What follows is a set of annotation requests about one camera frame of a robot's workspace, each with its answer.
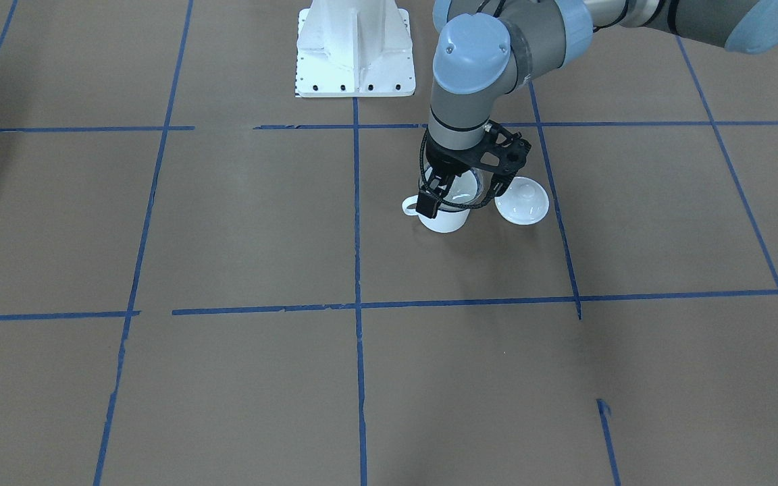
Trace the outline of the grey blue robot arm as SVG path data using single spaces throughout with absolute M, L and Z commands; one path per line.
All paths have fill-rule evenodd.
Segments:
M 430 120 L 416 212 L 479 209 L 507 193 L 530 142 L 494 102 L 582 56 L 599 30 L 651 28 L 733 53 L 778 45 L 778 1 L 438 1 Z

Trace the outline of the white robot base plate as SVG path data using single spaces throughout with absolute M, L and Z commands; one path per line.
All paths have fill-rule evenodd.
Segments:
M 395 1 L 313 1 L 297 16 L 296 49 L 298 97 L 416 92 L 410 16 Z

